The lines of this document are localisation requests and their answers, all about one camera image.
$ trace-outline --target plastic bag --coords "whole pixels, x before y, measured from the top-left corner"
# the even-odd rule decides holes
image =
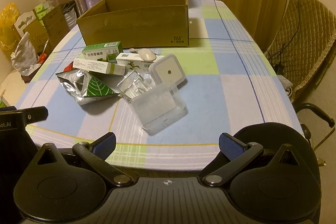
[[[9,3],[5,6],[0,15],[0,49],[9,60],[11,53],[16,49],[20,41],[13,30],[13,24],[19,16],[20,12],[15,3]]]
[[[12,66],[22,76],[31,75],[41,64],[38,63],[36,51],[29,40],[29,33],[26,32],[19,42],[15,52],[11,54]]]

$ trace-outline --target green and white medicine box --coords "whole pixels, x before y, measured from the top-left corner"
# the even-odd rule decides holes
[[[96,60],[75,58],[73,61],[73,67],[76,69],[84,69],[108,75],[123,76],[125,74],[125,66]]]
[[[157,61],[164,57],[164,55],[157,55],[156,59],[153,61]],[[153,62],[144,61],[139,57],[139,54],[135,53],[125,53],[122,52],[117,56],[117,64],[121,66],[125,66],[126,70],[136,70],[137,68],[144,71],[145,73],[149,73],[149,66]]]
[[[88,60],[116,63],[116,57],[123,52],[120,41],[86,46],[82,51]]]

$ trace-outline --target table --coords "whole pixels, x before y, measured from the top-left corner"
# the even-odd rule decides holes
[[[78,26],[55,48],[16,104],[46,106],[46,121],[26,127],[39,144],[58,148],[112,131],[113,165],[158,170],[201,170],[219,152],[222,132],[263,122],[284,123],[302,133],[294,109],[272,67],[230,9],[221,1],[189,1],[189,47],[154,48],[173,53],[186,74],[179,90],[188,114],[155,135],[138,124],[124,99],[78,105],[59,84],[61,72],[85,43]]]

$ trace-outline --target green leaf print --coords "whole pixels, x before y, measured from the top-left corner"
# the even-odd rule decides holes
[[[87,87],[87,96],[105,96],[109,94],[114,94],[113,90],[111,90],[107,85],[104,85],[97,78],[92,77],[89,85]]]

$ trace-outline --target silver foil bag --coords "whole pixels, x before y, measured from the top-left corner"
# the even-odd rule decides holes
[[[111,90],[99,79],[83,69],[74,69],[57,73],[60,84],[79,105],[104,100],[118,93]]]

